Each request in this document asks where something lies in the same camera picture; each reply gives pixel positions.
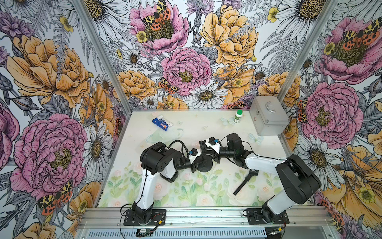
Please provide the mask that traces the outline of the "black round stand base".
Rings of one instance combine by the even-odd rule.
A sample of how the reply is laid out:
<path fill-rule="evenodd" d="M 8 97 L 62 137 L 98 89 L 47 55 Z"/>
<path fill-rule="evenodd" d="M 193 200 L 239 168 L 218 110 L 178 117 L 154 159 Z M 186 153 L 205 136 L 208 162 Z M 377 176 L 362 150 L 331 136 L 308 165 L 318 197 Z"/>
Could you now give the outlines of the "black round stand base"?
<path fill-rule="evenodd" d="M 198 164 L 197 170 L 202 173 L 209 172 L 213 167 L 212 159 L 204 159 L 201 163 Z"/>

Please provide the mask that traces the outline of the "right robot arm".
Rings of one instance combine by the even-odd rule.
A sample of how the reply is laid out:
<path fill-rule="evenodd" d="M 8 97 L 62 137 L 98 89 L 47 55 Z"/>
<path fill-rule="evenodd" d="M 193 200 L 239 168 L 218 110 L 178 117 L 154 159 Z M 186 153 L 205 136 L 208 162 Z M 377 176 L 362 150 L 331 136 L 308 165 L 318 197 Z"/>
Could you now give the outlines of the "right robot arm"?
<path fill-rule="evenodd" d="M 246 150 L 244 142 L 236 133 L 226 136 L 226 140 L 226 146 L 214 137 L 201 140 L 200 147 L 188 153 L 192 169 L 200 172 L 209 171 L 209 164 L 213 161 L 220 163 L 222 158 L 247 169 L 248 174 L 233 195 L 237 195 L 253 177 L 258 176 L 260 171 L 277 176 L 282 184 L 280 192 L 268 199 L 259 212 L 247 210 L 244 216 L 249 222 L 259 221 L 270 225 L 282 219 L 281 223 L 286 224 L 284 218 L 286 210 L 295 204 L 303 205 L 320 189 L 321 181 L 298 155 L 292 154 L 286 158 L 258 155 L 253 150 Z"/>

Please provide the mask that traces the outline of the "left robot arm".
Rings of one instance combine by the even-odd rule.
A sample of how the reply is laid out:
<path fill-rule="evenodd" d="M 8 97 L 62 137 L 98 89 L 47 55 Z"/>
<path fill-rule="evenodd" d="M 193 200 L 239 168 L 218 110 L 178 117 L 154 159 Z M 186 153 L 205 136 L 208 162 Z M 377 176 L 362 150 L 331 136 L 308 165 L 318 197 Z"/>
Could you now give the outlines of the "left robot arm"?
<path fill-rule="evenodd" d="M 190 168 L 195 171 L 201 159 L 200 149 L 192 149 L 184 155 L 182 151 L 167 147 L 162 142 L 145 149 L 140 156 L 142 182 L 138 197 L 132 204 L 133 220 L 143 225 L 150 222 L 155 186 L 160 177 L 172 183 L 179 176 L 179 170 Z"/>

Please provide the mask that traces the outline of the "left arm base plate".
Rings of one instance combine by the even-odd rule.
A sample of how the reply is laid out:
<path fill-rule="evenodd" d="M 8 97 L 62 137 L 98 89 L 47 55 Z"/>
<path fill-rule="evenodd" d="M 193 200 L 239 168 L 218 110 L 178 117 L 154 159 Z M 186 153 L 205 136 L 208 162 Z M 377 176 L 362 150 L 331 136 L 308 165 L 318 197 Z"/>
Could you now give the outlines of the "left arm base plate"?
<path fill-rule="evenodd" d="M 124 226 L 161 226 L 165 224 L 166 209 L 152 209 L 146 211 L 133 211 L 128 209 L 124 214 Z"/>

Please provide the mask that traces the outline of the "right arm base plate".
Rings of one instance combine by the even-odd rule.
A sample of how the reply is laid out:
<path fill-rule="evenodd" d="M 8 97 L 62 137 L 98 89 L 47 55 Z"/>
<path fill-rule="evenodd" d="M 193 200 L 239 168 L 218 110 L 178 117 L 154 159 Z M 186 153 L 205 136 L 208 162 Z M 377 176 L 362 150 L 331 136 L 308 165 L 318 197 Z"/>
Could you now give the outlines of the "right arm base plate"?
<path fill-rule="evenodd" d="M 274 214 L 272 211 L 263 208 L 247 208 L 242 211 L 242 215 L 247 218 L 250 225 L 287 225 L 289 218 L 286 211 L 281 214 Z"/>

